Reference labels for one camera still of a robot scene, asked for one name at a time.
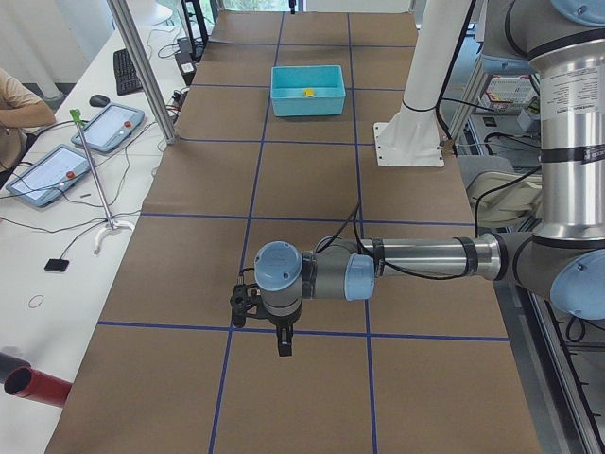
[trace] tablet screen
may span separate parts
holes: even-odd
[[[27,194],[34,201],[42,197],[55,184],[65,180],[65,175],[86,162],[86,158],[68,148],[59,148],[50,157],[27,172],[12,184],[16,192]]]
[[[102,147],[130,121],[133,111],[120,106],[110,106],[99,118],[86,127],[84,137],[92,147]]]

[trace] green clamp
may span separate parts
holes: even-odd
[[[80,116],[80,111],[79,109],[71,109],[69,111],[69,113],[72,115],[72,118],[74,119],[75,123],[78,123],[80,126],[84,126],[84,122],[82,121],[82,119],[79,117]]]

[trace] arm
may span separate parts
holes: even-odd
[[[0,124],[7,128],[45,126],[56,121],[53,111],[43,101],[17,109],[0,110]]]

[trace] cyan plastic bin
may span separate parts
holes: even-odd
[[[338,65],[274,66],[271,70],[275,116],[339,115],[344,97],[342,69]]]

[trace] computer mouse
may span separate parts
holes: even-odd
[[[110,99],[103,95],[92,95],[88,102],[93,107],[105,107],[110,103]]]

